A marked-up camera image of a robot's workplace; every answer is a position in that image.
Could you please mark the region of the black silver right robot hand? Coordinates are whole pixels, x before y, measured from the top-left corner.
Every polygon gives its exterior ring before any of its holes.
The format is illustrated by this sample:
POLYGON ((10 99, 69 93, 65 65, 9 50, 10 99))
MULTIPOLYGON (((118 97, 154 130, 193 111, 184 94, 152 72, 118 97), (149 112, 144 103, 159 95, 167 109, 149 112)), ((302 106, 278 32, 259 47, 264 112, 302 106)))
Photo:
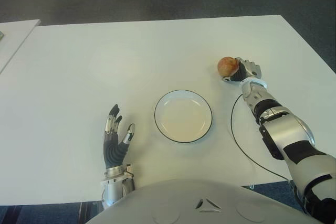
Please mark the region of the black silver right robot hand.
POLYGON ((241 82, 249 77, 261 79, 260 65, 253 61, 243 60, 242 58, 235 58, 238 63, 238 70, 230 77, 222 77, 223 81, 241 82))

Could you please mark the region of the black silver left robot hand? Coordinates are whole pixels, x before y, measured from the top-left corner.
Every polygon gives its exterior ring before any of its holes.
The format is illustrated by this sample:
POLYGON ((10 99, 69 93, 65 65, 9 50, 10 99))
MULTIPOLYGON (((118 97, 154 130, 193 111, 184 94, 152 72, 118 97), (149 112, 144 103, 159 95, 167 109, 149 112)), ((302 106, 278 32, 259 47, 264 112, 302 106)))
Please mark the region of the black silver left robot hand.
POLYGON ((135 134, 135 124, 130 124, 124 138, 119 141, 118 127, 122 116, 118 116, 119 106, 115 104, 110 110, 103 135, 103 158, 106 169, 121 166, 135 134))

